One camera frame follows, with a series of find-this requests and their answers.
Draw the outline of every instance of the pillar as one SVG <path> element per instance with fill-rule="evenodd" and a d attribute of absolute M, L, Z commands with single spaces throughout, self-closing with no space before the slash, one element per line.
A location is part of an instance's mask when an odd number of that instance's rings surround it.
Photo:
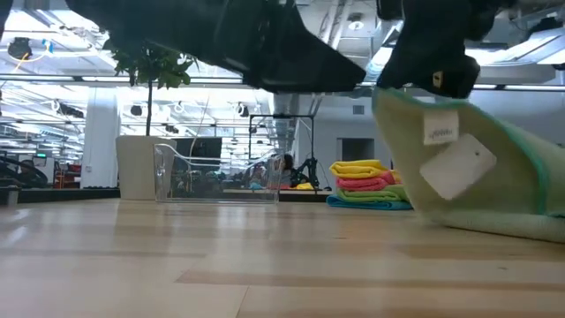
<path fill-rule="evenodd" d="M 116 88 L 92 87 L 89 90 L 81 188 L 117 186 L 116 138 L 121 124 L 117 94 Z"/>

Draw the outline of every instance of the yellow towel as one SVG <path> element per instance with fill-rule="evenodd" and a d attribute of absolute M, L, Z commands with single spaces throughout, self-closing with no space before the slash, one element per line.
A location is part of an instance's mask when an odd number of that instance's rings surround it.
<path fill-rule="evenodd" d="M 305 183 L 305 184 L 300 184 L 297 185 L 293 188 L 291 188 L 290 190 L 313 190 L 314 187 L 312 186 L 312 184 L 310 182 Z"/>
<path fill-rule="evenodd" d="M 373 178 L 386 171 L 379 160 L 358 160 L 353 162 L 336 162 L 329 170 L 338 178 Z"/>

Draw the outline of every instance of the light wood floor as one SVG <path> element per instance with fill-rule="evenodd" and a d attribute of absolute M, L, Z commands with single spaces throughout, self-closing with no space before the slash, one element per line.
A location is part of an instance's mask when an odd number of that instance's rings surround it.
<path fill-rule="evenodd" d="M 18 206 L 0 316 L 565 317 L 565 247 L 323 204 Z"/>

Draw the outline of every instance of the green cloth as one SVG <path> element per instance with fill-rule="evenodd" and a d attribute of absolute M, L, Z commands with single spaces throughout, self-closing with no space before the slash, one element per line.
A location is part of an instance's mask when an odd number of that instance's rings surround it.
<path fill-rule="evenodd" d="M 419 173 L 448 146 L 423 144 L 424 113 L 442 109 L 457 110 L 459 135 L 473 135 L 497 158 L 494 168 L 452 201 Z M 373 113 L 411 204 L 424 216 L 460 229 L 565 243 L 565 149 L 466 101 L 426 103 L 375 88 Z"/>
<path fill-rule="evenodd" d="M 388 185 L 380 191 L 345 191 L 337 189 L 337 196 L 347 202 L 408 201 L 403 185 Z"/>

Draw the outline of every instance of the clear acrylic box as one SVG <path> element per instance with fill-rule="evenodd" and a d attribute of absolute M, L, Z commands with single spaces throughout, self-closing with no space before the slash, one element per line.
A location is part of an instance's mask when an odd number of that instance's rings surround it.
<path fill-rule="evenodd" d="M 154 145 L 158 202 L 277 203 L 283 156 L 271 150 L 257 160 L 185 157 Z"/>

